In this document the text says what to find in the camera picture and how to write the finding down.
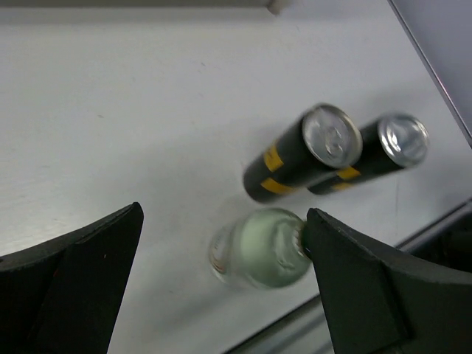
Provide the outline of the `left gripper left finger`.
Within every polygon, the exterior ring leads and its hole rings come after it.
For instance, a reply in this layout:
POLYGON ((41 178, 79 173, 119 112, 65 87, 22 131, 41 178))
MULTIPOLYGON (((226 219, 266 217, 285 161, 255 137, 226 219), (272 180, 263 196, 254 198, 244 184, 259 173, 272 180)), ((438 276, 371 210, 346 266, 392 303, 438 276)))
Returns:
POLYGON ((1 352, 106 353, 143 222, 132 203, 1 256, 1 352))

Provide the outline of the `green cap glass bottle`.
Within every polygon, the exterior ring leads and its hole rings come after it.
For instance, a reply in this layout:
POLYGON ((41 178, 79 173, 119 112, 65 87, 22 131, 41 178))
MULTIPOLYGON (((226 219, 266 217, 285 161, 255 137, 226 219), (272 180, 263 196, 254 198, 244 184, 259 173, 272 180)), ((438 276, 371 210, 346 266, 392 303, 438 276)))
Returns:
POLYGON ((212 271, 238 288, 272 290, 302 279, 311 259, 302 250, 306 221, 281 208, 258 209, 220 229, 209 244, 212 271))

